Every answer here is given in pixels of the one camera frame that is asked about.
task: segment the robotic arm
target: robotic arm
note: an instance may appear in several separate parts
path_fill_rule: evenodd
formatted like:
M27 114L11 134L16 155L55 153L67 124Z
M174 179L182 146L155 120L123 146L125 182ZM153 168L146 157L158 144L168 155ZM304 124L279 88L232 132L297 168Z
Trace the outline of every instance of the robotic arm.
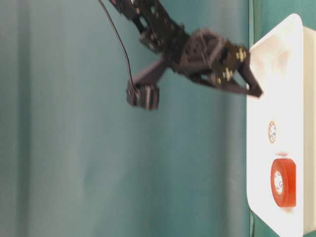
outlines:
M118 12L132 21L140 33L140 42L161 58L129 82L127 101L147 110L158 108L157 82L167 68L192 82L239 94L260 97L262 90L249 64L250 54L243 45L230 43L206 28L192 35L175 23L159 0L109 0ZM233 78L238 71L248 88Z

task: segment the white plastic tray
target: white plastic tray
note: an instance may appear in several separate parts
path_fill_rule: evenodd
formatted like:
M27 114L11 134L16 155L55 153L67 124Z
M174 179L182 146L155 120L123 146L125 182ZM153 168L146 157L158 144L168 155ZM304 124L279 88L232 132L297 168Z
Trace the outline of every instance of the white plastic tray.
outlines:
M247 98L247 197L281 237L316 230L316 32L292 14L251 48L251 69L264 95ZM276 139L269 140L269 123ZM270 173L279 154L296 164L296 206L280 208Z

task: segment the black cable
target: black cable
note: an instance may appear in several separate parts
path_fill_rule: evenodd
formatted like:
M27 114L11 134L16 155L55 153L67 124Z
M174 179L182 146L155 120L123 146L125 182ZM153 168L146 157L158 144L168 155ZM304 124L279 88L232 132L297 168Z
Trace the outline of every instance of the black cable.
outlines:
M135 88L135 85L134 85L134 82L133 82L132 71L130 69L130 63L129 63L128 55L127 55L126 49L124 47L124 44L123 44L123 42L122 42L122 40L121 40L121 38L119 36L119 33L118 33L118 31L117 31L117 29L116 29L116 27L114 25L114 22L113 22L110 14L109 14L107 8L105 7L104 3L102 2L102 0L98 0L98 1L101 4L101 6L102 6L107 18L108 18L113 30L114 30L114 33L115 33L116 37L118 38L119 44L120 44L120 46L121 46L121 48L123 50L123 53L124 53L124 56L125 56L125 59L126 59L127 71L128 71L128 76L129 76L129 83L131 85L131 88L132 88L134 93L138 94L137 89Z

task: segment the green fabric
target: green fabric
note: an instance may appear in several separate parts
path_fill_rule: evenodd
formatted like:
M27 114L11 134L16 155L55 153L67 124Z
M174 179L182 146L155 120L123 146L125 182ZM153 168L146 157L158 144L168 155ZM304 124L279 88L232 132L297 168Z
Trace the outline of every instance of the green fabric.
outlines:
M297 13L304 26L316 29L315 0L252 0L254 40L258 41L288 15Z
M316 29L315 0L250 0L249 34L253 36L254 42L261 39L266 33L273 29L288 15L297 13L302 18L304 26ZM252 237L277 237L258 216L252 215L253 225ZM316 237L316 232L305 235L305 237Z
M157 57L105 1L136 73ZM246 0L161 2L248 44ZM168 71L159 110L131 108L97 0L1 0L0 82L1 237L249 235L245 97Z

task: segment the red object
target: red object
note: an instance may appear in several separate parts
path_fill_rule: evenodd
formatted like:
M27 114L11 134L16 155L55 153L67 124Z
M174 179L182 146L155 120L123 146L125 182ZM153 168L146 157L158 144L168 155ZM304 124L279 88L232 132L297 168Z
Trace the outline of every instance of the red object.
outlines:
M271 189L279 207L296 206L296 164L293 160L282 158L273 162Z

